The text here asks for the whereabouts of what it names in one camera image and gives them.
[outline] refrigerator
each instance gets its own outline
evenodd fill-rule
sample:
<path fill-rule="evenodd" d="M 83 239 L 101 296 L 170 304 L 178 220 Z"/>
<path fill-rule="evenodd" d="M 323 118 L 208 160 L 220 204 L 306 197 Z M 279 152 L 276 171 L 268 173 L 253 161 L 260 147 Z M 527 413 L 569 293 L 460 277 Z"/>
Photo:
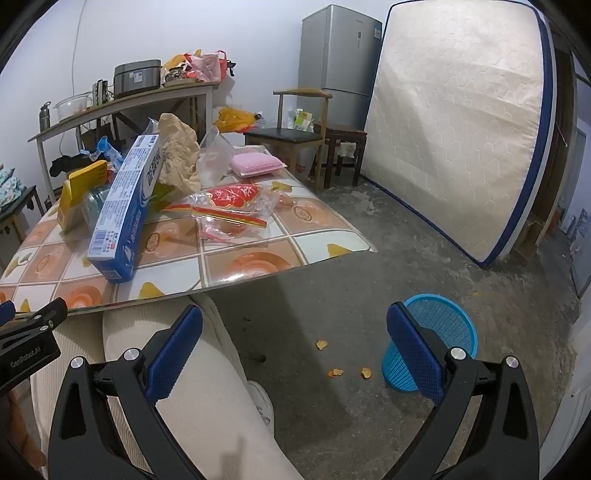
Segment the refrigerator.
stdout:
<path fill-rule="evenodd" d="M 338 5 L 302 21 L 298 87 L 333 94 L 328 122 L 363 130 L 382 46 L 382 23 Z M 297 107 L 320 120 L 319 99 L 298 98 Z"/>

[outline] chair leg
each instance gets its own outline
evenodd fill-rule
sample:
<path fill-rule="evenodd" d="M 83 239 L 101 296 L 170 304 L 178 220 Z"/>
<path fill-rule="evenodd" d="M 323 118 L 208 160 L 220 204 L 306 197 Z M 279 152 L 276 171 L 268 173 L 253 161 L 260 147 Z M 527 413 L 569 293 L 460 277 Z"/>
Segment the chair leg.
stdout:
<path fill-rule="evenodd" d="M 290 159 L 290 172 L 291 173 L 296 173 L 296 162 L 297 162 L 297 149 L 296 148 L 290 148 L 289 150 L 289 159 Z"/>
<path fill-rule="evenodd" d="M 318 147 L 316 155 L 316 169 L 314 170 L 314 186 L 316 191 L 320 191 L 320 172 L 322 171 L 322 158 L 324 157 L 324 144 Z"/>
<path fill-rule="evenodd" d="M 363 154 L 365 153 L 365 143 L 366 139 L 364 138 L 361 142 L 359 147 L 359 155 L 357 155 L 357 159 L 355 160 L 355 173 L 353 175 L 353 187 L 356 187 L 359 183 L 359 175 L 361 174 L 361 164 L 363 163 Z"/>
<path fill-rule="evenodd" d="M 335 162 L 336 140 L 329 141 L 329 153 L 326 156 L 326 171 L 324 172 L 324 188 L 330 188 L 330 177 L 332 175 L 332 165 Z"/>

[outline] blue plastic basket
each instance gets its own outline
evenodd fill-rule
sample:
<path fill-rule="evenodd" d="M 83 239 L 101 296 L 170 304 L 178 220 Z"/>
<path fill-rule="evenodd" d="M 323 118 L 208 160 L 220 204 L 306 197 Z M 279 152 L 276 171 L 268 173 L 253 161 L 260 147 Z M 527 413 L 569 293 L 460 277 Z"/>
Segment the blue plastic basket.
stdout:
<path fill-rule="evenodd" d="M 417 323 L 435 330 L 448 348 L 462 347 L 472 358 L 478 350 L 478 337 L 472 321 L 458 305 L 439 295 L 423 293 L 404 302 Z M 390 342 L 382 361 L 382 373 L 390 385 L 405 392 L 417 391 L 410 372 L 396 346 Z"/>

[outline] blue mattress trim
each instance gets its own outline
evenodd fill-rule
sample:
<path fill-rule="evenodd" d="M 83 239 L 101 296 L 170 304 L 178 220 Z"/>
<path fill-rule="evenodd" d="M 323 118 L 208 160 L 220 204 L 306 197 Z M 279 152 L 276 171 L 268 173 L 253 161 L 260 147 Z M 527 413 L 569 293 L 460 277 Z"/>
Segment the blue mattress trim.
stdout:
<path fill-rule="evenodd" d="M 394 7 L 396 7 L 397 5 L 409 4 L 411 2 L 423 2 L 423 1 L 427 1 L 427 0 L 405 0 L 404 2 L 394 4 L 390 7 L 390 9 L 388 10 L 388 18 L 386 20 L 386 25 L 384 27 L 384 34 L 382 35 L 382 44 L 384 43 L 384 39 L 386 38 L 386 32 L 388 31 L 388 23 L 390 20 L 390 15 L 392 13 L 392 9 Z M 551 134 L 550 119 L 552 116 L 552 100 L 553 100 L 552 92 L 554 91 L 554 85 L 553 85 L 554 84 L 554 76 L 552 74 L 552 52 L 550 50 L 550 39 L 548 37 L 548 31 L 546 29 L 544 21 L 540 17 L 540 14 L 531 5 L 526 5 L 526 4 L 523 4 L 522 2 L 518 2 L 516 0 L 497 0 L 497 1 L 510 2 L 513 4 L 520 4 L 520 5 L 523 5 L 524 7 L 531 8 L 534 11 L 535 17 L 538 19 L 538 26 L 540 27 L 540 37 L 541 37 L 541 43 L 542 43 L 542 60 L 543 60 L 543 69 L 544 69 L 544 87 L 543 87 L 544 89 L 542 92 L 542 105 L 540 108 L 540 124 L 538 127 L 538 136 L 535 141 L 534 153 L 532 155 L 530 169 L 528 170 L 527 175 L 525 176 L 523 188 L 521 189 L 521 193 L 519 194 L 519 197 L 517 198 L 517 202 L 515 202 L 515 207 L 513 208 L 513 212 L 511 213 L 509 220 L 507 221 L 507 225 L 505 226 L 505 229 L 501 233 L 501 236 L 499 237 L 496 245 L 492 248 L 491 253 L 489 253 L 489 255 L 483 261 L 477 260 L 476 258 L 471 256 L 466 250 L 464 250 L 462 247 L 460 247 L 460 245 L 458 245 L 458 243 L 454 239 L 452 239 L 447 233 L 445 233 L 441 228 L 439 228 L 431 220 L 429 220 L 427 217 L 425 217 L 420 212 L 418 212 L 413 207 L 411 207 L 408 203 L 406 203 L 402 199 L 398 198 L 395 194 L 393 194 L 389 190 L 382 187 L 379 183 L 367 178 L 365 175 L 361 175 L 365 180 L 367 180 L 371 184 L 375 185 L 377 188 L 382 190 L 384 193 L 390 195 L 392 198 L 399 201 L 402 205 L 404 205 L 410 211 L 412 211 L 413 213 L 418 215 L 420 218 L 425 220 L 429 225 L 431 225 L 435 230 L 437 230 L 439 233 L 441 233 L 453 245 L 455 245 L 458 249 L 460 249 L 462 252 L 464 252 L 464 254 L 468 258 L 470 258 L 470 260 L 472 260 L 476 265 L 478 265 L 480 267 L 485 267 L 487 265 L 490 265 L 499 256 L 499 254 L 502 252 L 503 248 L 505 248 L 505 245 L 509 241 L 511 235 L 513 234 L 513 231 L 517 227 L 517 224 L 519 223 L 519 220 L 521 219 L 521 216 L 524 213 L 525 207 L 527 206 L 527 202 L 530 198 L 532 190 L 534 189 L 535 181 L 538 177 L 538 173 L 540 172 L 540 167 L 541 167 L 542 161 L 544 159 L 544 153 L 545 153 L 545 147 L 546 147 L 548 135 Z"/>

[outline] white shoe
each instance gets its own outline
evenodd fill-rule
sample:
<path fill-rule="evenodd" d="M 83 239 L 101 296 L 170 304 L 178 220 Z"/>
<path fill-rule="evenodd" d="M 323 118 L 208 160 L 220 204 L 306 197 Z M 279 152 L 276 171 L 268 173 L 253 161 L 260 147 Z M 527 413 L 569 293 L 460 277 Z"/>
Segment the white shoe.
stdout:
<path fill-rule="evenodd" d="M 254 380 L 249 380 L 247 386 L 248 393 L 250 394 L 252 401 L 256 405 L 256 409 L 261 415 L 262 421 L 269 429 L 272 437 L 275 437 L 275 422 L 273 413 L 273 404 L 265 389 Z"/>

